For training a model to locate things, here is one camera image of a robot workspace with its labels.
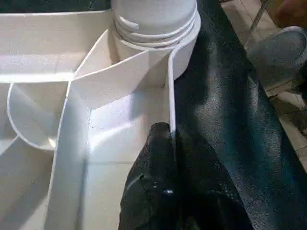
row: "person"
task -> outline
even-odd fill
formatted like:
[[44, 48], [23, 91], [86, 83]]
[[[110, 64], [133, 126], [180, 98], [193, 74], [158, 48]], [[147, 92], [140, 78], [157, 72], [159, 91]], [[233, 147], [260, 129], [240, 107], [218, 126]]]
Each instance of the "person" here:
[[285, 0], [277, 9], [279, 27], [307, 25], [307, 0]]

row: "white cylinder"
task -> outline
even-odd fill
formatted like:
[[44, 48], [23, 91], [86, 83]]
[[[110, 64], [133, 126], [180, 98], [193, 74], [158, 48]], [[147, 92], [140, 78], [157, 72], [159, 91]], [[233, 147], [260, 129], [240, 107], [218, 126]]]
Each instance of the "white cylinder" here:
[[196, 0], [112, 0], [118, 33], [145, 47], [170, 46], [192, 30]]

